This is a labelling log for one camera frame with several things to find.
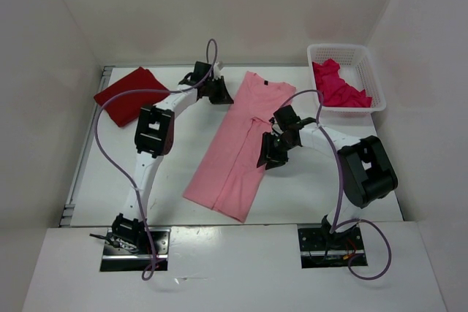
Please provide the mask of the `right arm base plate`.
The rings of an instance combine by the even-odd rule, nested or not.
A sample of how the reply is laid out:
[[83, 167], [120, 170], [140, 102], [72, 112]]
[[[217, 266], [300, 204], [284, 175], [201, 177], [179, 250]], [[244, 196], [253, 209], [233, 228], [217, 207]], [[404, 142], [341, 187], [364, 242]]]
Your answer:
[[300, 225], [297, 228], [301, 267], [335, 268], [367, 266], [360, 228], [354, 226], [337, 238], [328, 240], [319, 224]]

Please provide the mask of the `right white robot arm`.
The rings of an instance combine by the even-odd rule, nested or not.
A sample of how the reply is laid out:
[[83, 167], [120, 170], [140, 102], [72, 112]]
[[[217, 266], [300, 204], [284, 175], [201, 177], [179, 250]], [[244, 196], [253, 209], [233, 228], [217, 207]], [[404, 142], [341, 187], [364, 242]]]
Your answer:
[[258, 167], [265, 170], [288, 162], [288, 151], [310, 148], [337, 162], [339, 199], [321, 221], [321, 240], [326, 248], [338, 248], [358, 221], [363, 209], [386, 197], [398, 186], [398, 178], [381, 140], [371, 135], [358, 138], [319, 124], [316, 118], [300, 118], [293, 107], [279, 108], [271, 119], [279, 131], [262, 135]]

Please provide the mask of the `pink t-shirt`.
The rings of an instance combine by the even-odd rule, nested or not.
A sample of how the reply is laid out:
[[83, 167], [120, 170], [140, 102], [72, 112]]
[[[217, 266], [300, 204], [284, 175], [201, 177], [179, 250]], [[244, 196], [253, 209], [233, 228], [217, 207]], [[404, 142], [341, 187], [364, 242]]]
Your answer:
[[247, 72], [183, 198], [245, 222], [265, 169], [257, 166], [270, 118], [296, 92]]

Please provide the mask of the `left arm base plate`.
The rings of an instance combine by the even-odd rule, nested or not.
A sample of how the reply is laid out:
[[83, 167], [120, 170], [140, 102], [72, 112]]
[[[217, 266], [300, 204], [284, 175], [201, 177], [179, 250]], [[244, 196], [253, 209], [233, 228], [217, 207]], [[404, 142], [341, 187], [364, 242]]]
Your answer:
[[[143, 272], [151, 266], [151, 244], [146, 233], [143, 234], [141, 247], [117, 238], [108, 229], [105, 235], [90, 234], [90, 237], [103, 242], [101, 272]], [[167, 271], [170, 230], [168, 228], [152, 229], [151, 236], [156, 250], [155, 271]]]

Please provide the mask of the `dark red t-shirt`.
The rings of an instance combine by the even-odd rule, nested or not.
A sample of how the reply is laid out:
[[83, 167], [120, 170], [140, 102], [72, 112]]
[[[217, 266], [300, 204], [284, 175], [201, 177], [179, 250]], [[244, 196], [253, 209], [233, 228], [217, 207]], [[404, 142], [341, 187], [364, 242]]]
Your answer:
[[168, 89], [161, 84], [154, 75], [142, 67], [138, 67], [128, 75], [124, 76], [114, 84], [94, 96], [94, 101], [104, 105], [109, 99], [127, 91], [133, 90], [156, 90], [156, 92], [142, 92], [127, 94], [113, 100], [105, 107], [111, 120], [120, 128], [133, 122], [138, 118], [140, 108], [143, 105], [155, 104], [169, 96]]

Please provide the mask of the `magenta t-shirt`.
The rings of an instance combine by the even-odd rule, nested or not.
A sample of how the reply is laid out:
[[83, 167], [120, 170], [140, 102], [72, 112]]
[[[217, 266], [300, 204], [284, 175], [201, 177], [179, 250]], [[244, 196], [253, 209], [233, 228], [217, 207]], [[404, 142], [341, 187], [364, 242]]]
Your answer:
[[326, 107], [369, 108], [372, 98], [365, 90], [359, 91], [346, 83], [339, 75], [340, 65], [332, 58], [322, 64], [312, 62], [317, 90], [323, 95]]

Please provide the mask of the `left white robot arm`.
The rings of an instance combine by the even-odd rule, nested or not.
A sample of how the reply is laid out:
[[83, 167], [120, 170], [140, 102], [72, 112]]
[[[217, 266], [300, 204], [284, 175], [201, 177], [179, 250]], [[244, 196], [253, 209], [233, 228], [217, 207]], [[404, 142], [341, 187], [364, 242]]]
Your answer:
[[140, 109], [135, 132], [137, 161], [132, 190], [123, 211], [112, 224], [113, 246], [121, 246], [128, 252], [148, 253], [150, 240], [145, 228], [148, 201], [159, 165], [174, 142], [175, 121], [188, 107], [207, 97], [211, 104], [232, 104], [224, 77], [222, 63], [195, 63], [192, 72], [186, 74], [177, 86], [177, 92], [162, 101], [145, 105]]

